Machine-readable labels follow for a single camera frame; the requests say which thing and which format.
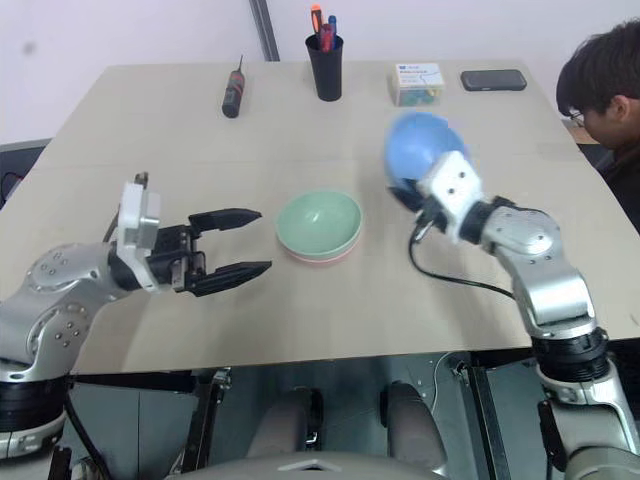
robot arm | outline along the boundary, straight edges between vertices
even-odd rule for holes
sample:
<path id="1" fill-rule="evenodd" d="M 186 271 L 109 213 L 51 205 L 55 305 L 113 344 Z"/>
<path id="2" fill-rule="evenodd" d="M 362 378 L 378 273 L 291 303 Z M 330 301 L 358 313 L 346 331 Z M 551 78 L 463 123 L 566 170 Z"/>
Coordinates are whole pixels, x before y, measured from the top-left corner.
<path id="1" fill-rule="evenodd" d="M 60 438 L 67 374 L 93 318 L 107 303 L 144 288 L 195 296 L 239 286 L 271 262 L 241 262 L 206 272 L 197 239 L 241 227 L 261 215 L 227 209 L 191 215 L 189 225 L 159 228 L 160 202 L 127 184 L 112 244 L 63 245 L 38 259 L 22 286 L 0 303 L 0 459 L 28 454 Z"/>
<path id="2" fill-rule="evenodd" d="M 510 274 L 547 396 L 539 414 L 556 468 L 567 478 L 610 475 L 607 468 L 640 472 L 638 433 L 607 358 L 607 336 L 584 278 L 564 257 L 558 225 L 505 199 L 484 202 L 480 179 L 461 152 L 442 155 L 415 189 L 425 199 L 420 227 L 434 224 L 454 242 L 480 245 Z"/>

black phone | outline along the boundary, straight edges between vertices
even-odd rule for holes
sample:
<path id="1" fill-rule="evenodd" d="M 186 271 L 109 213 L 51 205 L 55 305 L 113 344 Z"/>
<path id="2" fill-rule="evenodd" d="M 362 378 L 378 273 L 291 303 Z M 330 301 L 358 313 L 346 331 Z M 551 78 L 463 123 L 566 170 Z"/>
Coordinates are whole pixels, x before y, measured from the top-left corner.
<path id="1" fill-rule="evenodd" d="M 527 81 L 520 70 L 467 70 L 460 74 L 465 90 L 524 90 Z"/>

white wall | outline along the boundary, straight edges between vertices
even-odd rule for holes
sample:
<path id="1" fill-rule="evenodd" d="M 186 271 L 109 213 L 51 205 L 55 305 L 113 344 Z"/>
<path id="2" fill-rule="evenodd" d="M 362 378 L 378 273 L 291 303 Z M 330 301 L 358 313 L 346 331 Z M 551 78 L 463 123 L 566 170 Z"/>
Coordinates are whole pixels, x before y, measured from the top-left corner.
<path id="1" fill-rule="evenodd" d="M 267 0 L 282 60 L 315 0 Z M 322 0 L 347 60 L 522 58 L 550 100 L 588 35 L 640 0 Z M 0 0 L 0 145 L 55 135 L 112 64 L 262 60 L 248 0 Z"/>
<path id="2" fill-rule="evenodd" d="M 109 65 L 241 53 L 264 58 L 247 0 L 0 0 L 0 145 L 54 136 Z"/>
<path id="3" fill-rule="evenodd" d="M 268 0 L 281 60 L 307 57 L 309 5 Z M 318 0 L 347 60 L 520 58 L 555 105 L 564 62 L 593 33 L 640 16 L 640 0 Z"/>

person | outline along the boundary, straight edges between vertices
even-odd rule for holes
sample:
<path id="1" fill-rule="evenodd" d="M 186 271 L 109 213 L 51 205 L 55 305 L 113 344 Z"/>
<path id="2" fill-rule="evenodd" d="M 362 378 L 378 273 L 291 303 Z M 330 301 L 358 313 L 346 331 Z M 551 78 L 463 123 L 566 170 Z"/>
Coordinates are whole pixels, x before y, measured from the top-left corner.
<path id="1" fill-rule="evenodd" d="M 601 174 L 640 233 L 640 18 L 578 47 L 560 72 L 556 101 L 613 150 Z"/>

black pen holder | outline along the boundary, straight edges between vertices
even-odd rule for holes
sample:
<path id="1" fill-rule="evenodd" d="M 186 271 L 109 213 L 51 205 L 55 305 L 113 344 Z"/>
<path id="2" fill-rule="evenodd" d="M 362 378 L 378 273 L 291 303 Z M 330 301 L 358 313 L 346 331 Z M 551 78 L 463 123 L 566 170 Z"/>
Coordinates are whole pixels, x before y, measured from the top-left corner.
<path id="1" fill-rule="evenodd" d="M 318 98 L 333 102 L 342 96 L 342 38 L 336 35 L 336 48 L 323 52 L 318 37 L 311 35 L 304 42 L 309 51 Z"/>

